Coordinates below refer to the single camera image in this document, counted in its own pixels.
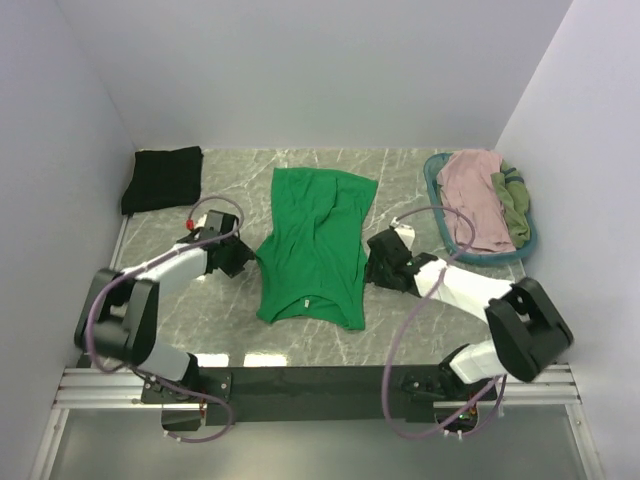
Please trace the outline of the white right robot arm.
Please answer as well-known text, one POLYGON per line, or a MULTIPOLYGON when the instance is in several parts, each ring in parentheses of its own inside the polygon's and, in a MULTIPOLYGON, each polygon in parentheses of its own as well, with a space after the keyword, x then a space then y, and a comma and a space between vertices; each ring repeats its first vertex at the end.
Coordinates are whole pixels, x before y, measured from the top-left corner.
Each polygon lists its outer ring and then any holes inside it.
POLYGON ((456 307, 487 324, 491 334, 441 363, 444 395, 460 399, 474 383, 505 374, 530 383, 573 345, 571 329, 539 282, 490 278, 432 254, 414 255, 414 238, 413 229, 404 225, 371 237, 366 281, 456 307))

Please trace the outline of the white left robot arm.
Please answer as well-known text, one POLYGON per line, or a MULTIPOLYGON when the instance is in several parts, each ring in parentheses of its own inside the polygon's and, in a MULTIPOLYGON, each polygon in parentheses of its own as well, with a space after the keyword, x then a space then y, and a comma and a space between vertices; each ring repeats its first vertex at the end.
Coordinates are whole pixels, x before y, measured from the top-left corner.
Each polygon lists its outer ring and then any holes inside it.
POLYGON ((198 360, 158 340, 160 299, 215 270, 229 278, 241 273, 254 253, 241 240, 240 225, 238 216, 210 210, 201 226, 188 220, 189 233, 154 259, 120 271, 99 270, 74 332, 75 345, 164 379, 176 401, 193 399, 201 384, 198 360))

